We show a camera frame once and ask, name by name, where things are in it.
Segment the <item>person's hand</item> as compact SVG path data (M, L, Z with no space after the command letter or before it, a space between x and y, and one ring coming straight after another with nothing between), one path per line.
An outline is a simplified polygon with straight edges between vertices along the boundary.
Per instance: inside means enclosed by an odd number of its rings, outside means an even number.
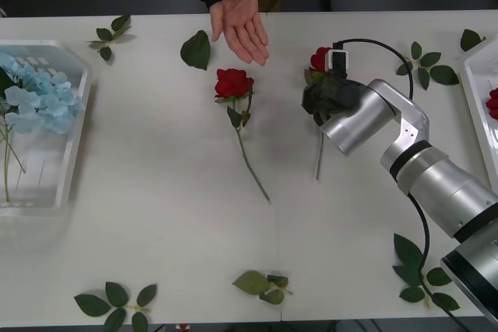
M222 0L209 7L212 41L224 35L230 50L243 62L265 66L268 35L258 10L258 0Z

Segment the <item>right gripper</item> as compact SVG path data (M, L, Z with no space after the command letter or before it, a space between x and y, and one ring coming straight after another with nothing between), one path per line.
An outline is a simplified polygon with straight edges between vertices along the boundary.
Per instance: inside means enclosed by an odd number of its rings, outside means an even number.
M348 110L360 102L360 84L348 79L325 79L308 85L303 91L302 107L313 114L314 122L321 127L330 113Z

